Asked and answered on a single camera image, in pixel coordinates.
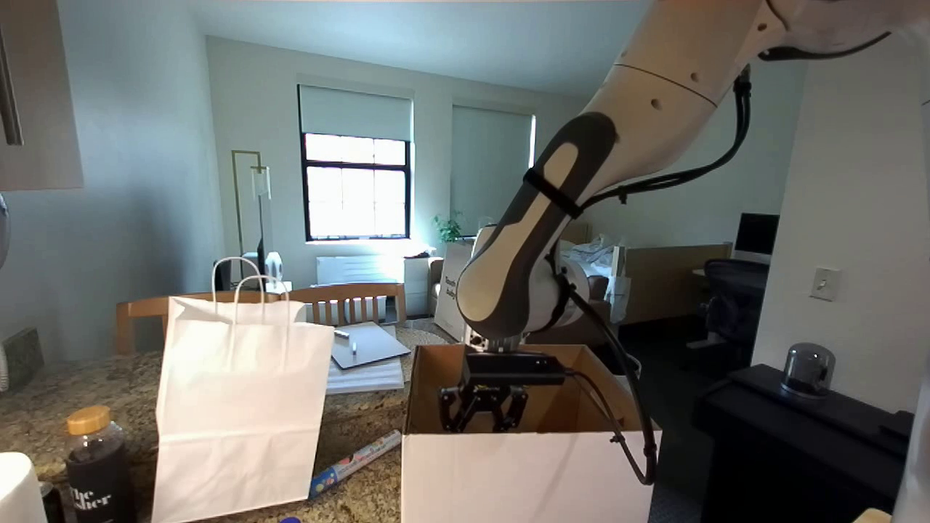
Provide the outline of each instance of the bottle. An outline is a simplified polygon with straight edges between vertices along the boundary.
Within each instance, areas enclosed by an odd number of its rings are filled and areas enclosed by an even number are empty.
[[[137,502],[127,474],[124,434],[95,403],[65,416],[65,483],[77,523],[132,523]]]

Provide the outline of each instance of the white cabinet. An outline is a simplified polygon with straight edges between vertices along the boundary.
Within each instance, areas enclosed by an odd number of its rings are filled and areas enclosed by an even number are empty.
[[[0,0],[0,191],[80,187],[54,0]]]

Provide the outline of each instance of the cup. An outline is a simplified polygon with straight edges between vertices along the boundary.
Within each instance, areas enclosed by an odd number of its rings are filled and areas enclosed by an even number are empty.
[[[38,476],[26,452],[0,452],[0,519],[45,523]]]

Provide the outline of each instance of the window frame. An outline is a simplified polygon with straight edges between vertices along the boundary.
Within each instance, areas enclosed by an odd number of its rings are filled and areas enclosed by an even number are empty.
[[[397,162],[346,162],[346,160],[310,160],[308,137],[313,130],[299,130],[299,176],[302,176],[302,229],[305,242],[406,242],[408,237],[408,176],[413,176],[413,140],[390,140],[403,143],[403,165]],[[310,224],[310,181],[308,169],[359,169],[359,172],[401,172],[403,175],[403,232],[401,235],[320,235],[313,237]]]

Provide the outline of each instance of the radiator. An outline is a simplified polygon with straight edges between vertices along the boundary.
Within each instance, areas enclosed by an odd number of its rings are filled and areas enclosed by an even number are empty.
[[[315,284],[403,283],[403,256],[315,256]]]

